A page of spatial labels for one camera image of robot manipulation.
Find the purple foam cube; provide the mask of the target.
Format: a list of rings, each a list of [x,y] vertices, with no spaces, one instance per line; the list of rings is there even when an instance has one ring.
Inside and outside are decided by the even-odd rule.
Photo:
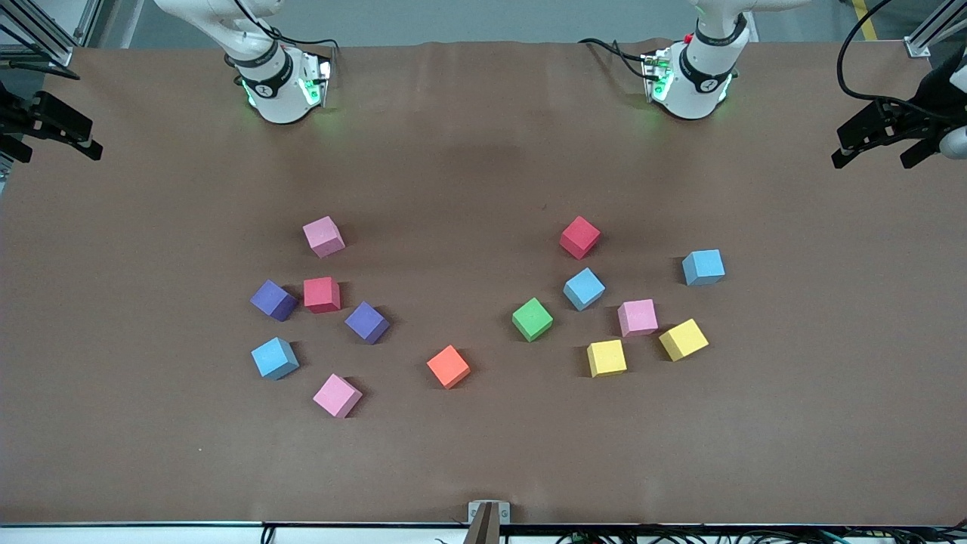
[[[266,280],[252,294],[249,302],[267,317],[283,323],[299,305],[299,299],[272,280]]]
[[[366,301],[360,302],[344,323],[368,345],[375,345],[390,327],[387,317]]]

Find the aluminium frame post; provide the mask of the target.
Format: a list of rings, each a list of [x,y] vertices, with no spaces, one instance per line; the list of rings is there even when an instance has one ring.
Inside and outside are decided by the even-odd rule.
[[[930,45],[967,29],[967,0],[943,0],[929,16],[904,37],[911,58],[929,57]]]
[[[0,0],[0,54],[70,64],[90,41],[104,0]]]

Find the pink foam cube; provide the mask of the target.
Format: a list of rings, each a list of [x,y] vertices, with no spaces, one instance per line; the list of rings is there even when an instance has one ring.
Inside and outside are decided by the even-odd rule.
[[[653,299],[626,301],[618,307],[617,314],[623,338],[646,336],[659,329]]]
[[[346,418],[362,398],[363,392],[348,379],[331,374],[312,396],[312,402],[332,417]]]
[[[311,221],[301,228],[304,232],[305,240],[310,246],[310,250],[318,258],[329,257],[346,247],[345,241],[341,236],[338,226],[331,216],[325,216],[316,221]]]

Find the orange foam cube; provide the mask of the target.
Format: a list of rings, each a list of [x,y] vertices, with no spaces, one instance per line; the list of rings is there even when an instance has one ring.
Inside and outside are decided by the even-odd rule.
[[[428,368],[445,389],[458,385],[472,372],[467,361],[453,345],[447,345],[428,362]]]

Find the green foam cube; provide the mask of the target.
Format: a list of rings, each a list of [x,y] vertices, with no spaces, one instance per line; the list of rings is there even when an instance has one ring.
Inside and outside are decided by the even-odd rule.
[[[511,323],[528,343],[545,334],[553,322],[552,315],[537,298],[531,298],[511,314]]]

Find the blue foam cube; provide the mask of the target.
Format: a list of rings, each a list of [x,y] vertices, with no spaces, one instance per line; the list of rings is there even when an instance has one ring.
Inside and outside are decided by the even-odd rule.
[[[605,285],[589,268],[585,268],[567,280],[563,294],[577,312],[582,312],[601,298]]]
[[[725,278],[721,251],[697,250],[691,252],[681,263],[687,286],[707,286]]]
[[[283,338],[271,338],[251,351],[252,360],[263,379],[280,380],[300,368],[292,345]]]

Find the white table edge rail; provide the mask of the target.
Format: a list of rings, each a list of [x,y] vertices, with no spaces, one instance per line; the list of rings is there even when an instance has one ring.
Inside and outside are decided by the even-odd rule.
[[[0,544],[463,544],[468,522],[0,524]],[[908,524],[508,524],[499,544],[967,544],[967,520]]]

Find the table cover sheet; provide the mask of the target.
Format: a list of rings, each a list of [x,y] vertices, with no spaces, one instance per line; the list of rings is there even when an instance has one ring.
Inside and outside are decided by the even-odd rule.
[[[0,522],[967,518],[967,161],[833,168],[860,107],[836,52],[750,45],[682,122],[586,45],[345,48],[290,126],[214,49],[77,52],[44,87],[103,158],[39,141],[0,197]],[[325,216],[346,247],[318,258]],[[712,249],[725,278],[687,286]],[[587,267],[607,289],[577,312]],[[304,306],[318,277],[338,312]],[[249,302],[266,280],[299,299],[283,323]],[[554,322],[528,343],[531,298]],[[623,338],[642,299],[659,329]],[[362,301],[375,345],[344,323]],[[709,347],[666,360],[688,318]],[[263,379],[276,337],[300,368]],[[628,369],[592,378],[615,338]],[[312,402],[331,374],[363,392],[346,418]]]

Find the red foam cube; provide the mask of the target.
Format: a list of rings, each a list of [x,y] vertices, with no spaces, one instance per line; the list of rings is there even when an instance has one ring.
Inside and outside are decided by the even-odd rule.
[[[332,277],[306,279],[303,282],[303,304],[312,314],[341,310],[341,287]]]
[[[601,231],[583,216],[575,217],[562,231],[560,247],[577,261],[587,256],[600,241]]]

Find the yellow foam cube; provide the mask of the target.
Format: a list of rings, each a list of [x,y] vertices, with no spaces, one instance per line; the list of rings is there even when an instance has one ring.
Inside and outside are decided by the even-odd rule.
[[[709,347],[710,341],[699,323],[688,318],[663,330],[657,337],[657,344],[663,357],[674,362]]]
[[[624,374],[628,369],[623,341],[619,338],[589,344],[587,358],[592,378]]]

